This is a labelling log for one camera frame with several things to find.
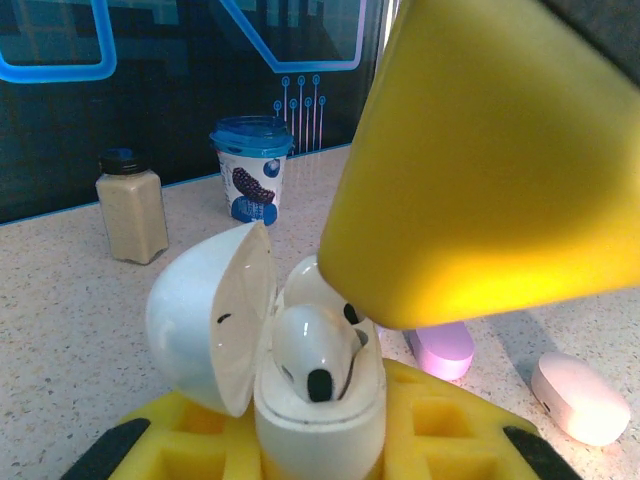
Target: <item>open case lid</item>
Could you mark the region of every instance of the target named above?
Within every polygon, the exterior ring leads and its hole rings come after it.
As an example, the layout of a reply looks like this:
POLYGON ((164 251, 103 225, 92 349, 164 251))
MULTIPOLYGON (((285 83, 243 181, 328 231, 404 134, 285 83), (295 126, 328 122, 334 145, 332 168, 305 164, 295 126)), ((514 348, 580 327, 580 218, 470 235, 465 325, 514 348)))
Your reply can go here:
POLYGON ((156 365, 171 385, 203 407, 241 416, 276 290, 262 222, 218 234, 170 263, 149 295, 146 326, 156 365))

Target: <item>white earbud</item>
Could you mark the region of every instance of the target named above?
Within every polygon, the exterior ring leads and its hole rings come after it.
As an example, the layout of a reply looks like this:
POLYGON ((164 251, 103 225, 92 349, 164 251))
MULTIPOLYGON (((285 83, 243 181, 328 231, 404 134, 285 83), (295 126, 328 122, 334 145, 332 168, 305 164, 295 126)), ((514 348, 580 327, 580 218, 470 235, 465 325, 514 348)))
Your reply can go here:
POLYGON ((364 317, 320 275, 315 255, 302 260, 294 268, 282 291, 285 308, 293 305, 319 305, 330 309, 355 325, 364 317))
POLYGON ((363 342, 351 324, 316 305, 285 308, 273 327, 273 359, 296 394, 307 402, 338 400, 363 342))

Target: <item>spice jar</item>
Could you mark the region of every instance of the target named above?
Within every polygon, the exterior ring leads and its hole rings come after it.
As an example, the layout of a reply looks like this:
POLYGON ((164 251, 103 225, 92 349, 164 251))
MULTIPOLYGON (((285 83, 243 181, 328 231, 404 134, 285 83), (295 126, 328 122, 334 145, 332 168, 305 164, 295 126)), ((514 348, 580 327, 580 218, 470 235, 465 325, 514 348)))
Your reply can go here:
POLYGON ((147 265, 169 247, 160 178, 128 148, 103 152, 100 170, 96 190, 111 254, 147 265))

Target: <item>yellow foam holder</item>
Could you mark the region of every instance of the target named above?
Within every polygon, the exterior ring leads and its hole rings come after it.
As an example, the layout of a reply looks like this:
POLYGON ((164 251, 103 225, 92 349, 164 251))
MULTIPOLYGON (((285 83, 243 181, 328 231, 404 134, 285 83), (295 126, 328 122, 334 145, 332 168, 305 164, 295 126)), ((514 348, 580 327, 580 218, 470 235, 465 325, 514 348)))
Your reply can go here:
MULTIPOLYGON (((384 362, 387 433, 368 480, 538 480, 503 432, 515 426, 537 435, 530 422, 417 369, 384 362)), ((170 393, 123 422, 140 417, 151 425, 110 480, 286 479, 261 451, 252 407, 232 418, 170 393)))
POLYGON ((413 329, 640 284, 640 90, 536 0, 403 0, 318 252, 413 329))

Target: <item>earbud tip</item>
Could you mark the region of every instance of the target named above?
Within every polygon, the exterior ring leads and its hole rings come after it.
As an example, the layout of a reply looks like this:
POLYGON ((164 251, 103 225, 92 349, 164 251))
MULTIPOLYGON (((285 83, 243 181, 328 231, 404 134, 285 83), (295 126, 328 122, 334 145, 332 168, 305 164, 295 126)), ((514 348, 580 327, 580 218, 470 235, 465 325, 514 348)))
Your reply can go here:
POLYGON ((307 392, 312 402, 328 402, 333 399, 333 378, 324 369, 313 370, 307 377, 307 392))

